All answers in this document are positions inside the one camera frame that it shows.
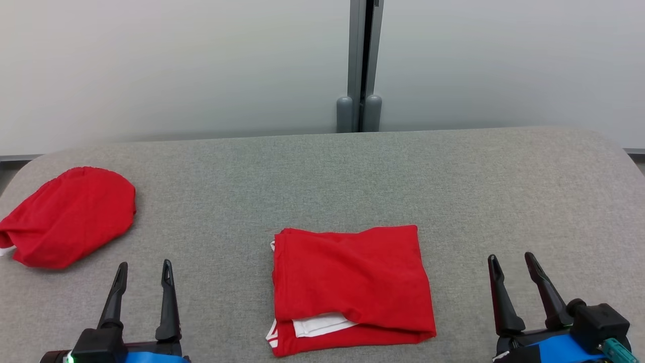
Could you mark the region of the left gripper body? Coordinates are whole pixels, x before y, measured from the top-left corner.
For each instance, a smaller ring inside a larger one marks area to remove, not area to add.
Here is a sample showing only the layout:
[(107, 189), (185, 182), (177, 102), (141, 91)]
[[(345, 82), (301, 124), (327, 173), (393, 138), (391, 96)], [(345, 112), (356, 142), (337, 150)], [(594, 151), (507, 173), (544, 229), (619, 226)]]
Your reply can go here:
[(139, 342), (126, 345), (125, 353), (108, 357), (102, 354), (83, 355), (74, 350), (56, 350), (46, 352), (41, 362), (191, 362), (189, 356), (182, 353), (179, 343), (157, 344)]

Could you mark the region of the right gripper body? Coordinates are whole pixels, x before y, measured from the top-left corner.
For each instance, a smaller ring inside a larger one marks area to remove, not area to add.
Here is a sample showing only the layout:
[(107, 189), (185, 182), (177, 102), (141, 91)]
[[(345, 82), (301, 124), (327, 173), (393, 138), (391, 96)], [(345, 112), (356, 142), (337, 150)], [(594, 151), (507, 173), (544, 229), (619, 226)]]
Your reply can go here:
[(568, 332), (568, 328), (534, 329), (500, 336), (493, 362), (546, 362), (548, 354), (542, 353), (541, 342), (554, 336), (567, 335)]

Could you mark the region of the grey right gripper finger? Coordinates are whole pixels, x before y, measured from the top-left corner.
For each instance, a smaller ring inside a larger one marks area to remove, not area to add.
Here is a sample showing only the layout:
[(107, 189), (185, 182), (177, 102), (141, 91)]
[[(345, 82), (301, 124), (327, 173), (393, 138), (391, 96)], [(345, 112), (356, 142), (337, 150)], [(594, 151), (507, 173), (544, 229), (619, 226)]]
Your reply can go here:
[(573, 324), (573, 317), (567, 312), (566, 304), (551, 279), (542, 269), (534, 253), (528, 251), (524, 257), (530, 278), (538, 287), (546, 314), (545, 327), (550, 331), (569, 328)]
[(523, 333), (525, 322), (514, 310), (504, 284), (504, 273), (498, 258), (491, 254), (488, 259), (490, 291), (493, 305), (495, 332), (498, 336), (511, 336)]

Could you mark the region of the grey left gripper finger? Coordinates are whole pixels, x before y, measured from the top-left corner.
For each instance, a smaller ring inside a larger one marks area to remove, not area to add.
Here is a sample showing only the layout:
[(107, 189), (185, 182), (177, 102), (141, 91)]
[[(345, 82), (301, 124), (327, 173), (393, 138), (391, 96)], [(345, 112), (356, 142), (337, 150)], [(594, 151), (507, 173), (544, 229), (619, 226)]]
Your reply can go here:
[(118, 328), (123, 330), (120, 319), (123, 294), (127, 288), (127, 262), (122, 262), (116, 271), (113, 283), (108, 293), (103, 312), (97, 325), (98, 329)]
[(179, 342), (182, 338), (180, 329), (179, 306), (171, 261), (165, 259), (161, 277), (163, 298), (160, 324), (155, 330), (157, 342)]

